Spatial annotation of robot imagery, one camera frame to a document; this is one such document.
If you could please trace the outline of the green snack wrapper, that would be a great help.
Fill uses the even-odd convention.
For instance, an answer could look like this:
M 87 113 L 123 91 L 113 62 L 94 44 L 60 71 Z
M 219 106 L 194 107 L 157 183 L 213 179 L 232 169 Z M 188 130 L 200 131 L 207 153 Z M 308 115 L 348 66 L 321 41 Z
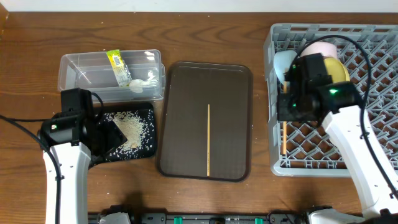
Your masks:
M 131 73 L 125 61 L 121 57 L 119 49 L 110 50 L 106 53 L 112 66 L 114 76 L 119 86 L 129 86 L 132 81 Z

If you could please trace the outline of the yellow plate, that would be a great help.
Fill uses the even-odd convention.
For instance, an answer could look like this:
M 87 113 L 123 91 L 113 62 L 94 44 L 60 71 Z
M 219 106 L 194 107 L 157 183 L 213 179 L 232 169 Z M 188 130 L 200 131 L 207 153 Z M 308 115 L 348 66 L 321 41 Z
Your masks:
M 335 58 L 325 58 L 324 64 L 329 75 L 331 75 L 333 83 L 349 82 L 350 77 L 347 68 Z

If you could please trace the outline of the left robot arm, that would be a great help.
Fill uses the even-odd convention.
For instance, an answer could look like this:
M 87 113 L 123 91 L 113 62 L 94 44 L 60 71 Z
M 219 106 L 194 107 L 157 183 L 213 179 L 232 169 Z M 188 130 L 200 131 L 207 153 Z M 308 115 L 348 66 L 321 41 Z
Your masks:
M 42 123 L 39 136 L 47 173 L 46 223 L 88 223 L 88 170 L 127 141 L 113 121 L 58 113 Z

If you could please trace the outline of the white tissue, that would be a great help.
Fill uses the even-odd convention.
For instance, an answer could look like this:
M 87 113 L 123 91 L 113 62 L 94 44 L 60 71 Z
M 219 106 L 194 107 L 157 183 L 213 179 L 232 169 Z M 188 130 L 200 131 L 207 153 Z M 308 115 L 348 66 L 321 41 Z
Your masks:
M 143 93 L 144 90 L 155 87 L 158 84 L 158 80 L 133 79 L 129 84 L 129 89 L 134 93 Z

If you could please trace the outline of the wooden chopstick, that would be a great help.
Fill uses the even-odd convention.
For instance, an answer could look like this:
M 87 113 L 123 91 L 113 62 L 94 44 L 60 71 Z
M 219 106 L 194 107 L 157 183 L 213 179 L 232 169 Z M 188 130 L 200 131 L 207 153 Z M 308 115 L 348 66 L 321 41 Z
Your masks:
M 210 104 L 207 106 L 207 132 L 206 132 L 206 176 L 210 176 Z
M 287 93 L 287 82 L 284 81 L 283 84 L 283 91 L 284 93 Z M 282 155 L 286 155 L 287 153 L 287 122 L 284 121 L 282 123 L 282 127 L 283 127 L 283 133 L 282 133 L 282 150 L 281 153 Z

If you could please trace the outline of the pink bowl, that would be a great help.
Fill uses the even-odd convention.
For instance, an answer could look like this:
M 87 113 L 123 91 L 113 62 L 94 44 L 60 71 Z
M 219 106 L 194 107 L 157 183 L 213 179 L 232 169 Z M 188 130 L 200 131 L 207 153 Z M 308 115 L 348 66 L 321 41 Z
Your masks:
M 305 48 L 302 51 L 302 53 L 300 53 L 300 56 L 303 57 L 306 55 L 317 54 L 317 53 L 322 54 L 323 57 L 326 58 L 338 59 L 336 46 L 328 42 L 315 42 L 311 45 L 308 45 L 307 48 Z

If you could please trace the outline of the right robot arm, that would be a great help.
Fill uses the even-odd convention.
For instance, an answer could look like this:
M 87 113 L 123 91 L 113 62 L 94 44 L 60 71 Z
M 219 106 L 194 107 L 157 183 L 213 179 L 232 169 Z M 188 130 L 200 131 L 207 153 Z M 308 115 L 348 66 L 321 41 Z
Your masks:
M 317 121 L 343 158 L 365 223 L 397 223 L 397 174 L 351 82 L 293 84 L 277 97 L 279 121 Z

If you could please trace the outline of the blue bowl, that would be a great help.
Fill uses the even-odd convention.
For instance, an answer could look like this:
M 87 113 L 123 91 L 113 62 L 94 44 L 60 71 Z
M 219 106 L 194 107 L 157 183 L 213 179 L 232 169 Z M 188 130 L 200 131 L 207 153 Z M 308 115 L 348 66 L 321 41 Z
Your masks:
M 285 50 L 275 53 L 273 67 L 276 77 L 281 84 L 285 82 L 284 75 L 289 71 L 290 65 L 296 56 L 297 53 L 294 50 Z

